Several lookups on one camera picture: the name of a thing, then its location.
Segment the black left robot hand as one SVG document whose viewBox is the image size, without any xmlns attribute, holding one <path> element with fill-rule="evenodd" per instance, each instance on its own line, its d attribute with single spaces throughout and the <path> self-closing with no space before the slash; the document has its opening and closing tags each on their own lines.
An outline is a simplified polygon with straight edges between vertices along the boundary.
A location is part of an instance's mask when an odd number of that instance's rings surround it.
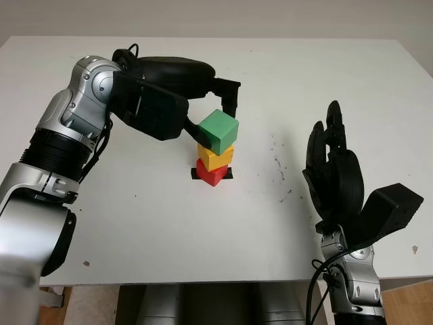
<svg viewBox="0 0 433 325">
<path fill-rule="evenodd" d="M 204 98 L 209 92 L 221 99 L 224 113 L 235 116 L 241 84 L 218 78 L 205 62 L 180 57 L 140 58 L 129 49 L 117 49 L 112 61 L 120 70 L 113 74 L 106 110 L 155 139 L 175 139 L 186 131 L 210 148 L 210 136 L 187 116 L 189 101 Z"/>
</svg>

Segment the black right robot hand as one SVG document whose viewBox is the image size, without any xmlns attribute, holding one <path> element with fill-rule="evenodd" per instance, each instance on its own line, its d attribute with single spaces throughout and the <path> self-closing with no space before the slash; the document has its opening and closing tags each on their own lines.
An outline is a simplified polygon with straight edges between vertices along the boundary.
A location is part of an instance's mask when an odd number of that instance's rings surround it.
<svg viewBox="0 0 433 325">
<path fill-rule="evenodd" d="M 321 221 L 319 234 L 337 229 L 362 209 L 364 183 L 356 154 L 346 146 L 346 133 L 338 101 L 328 106 L 326 124 L 314 124 L 302 171 L 314 208 Z"/>
</svg>

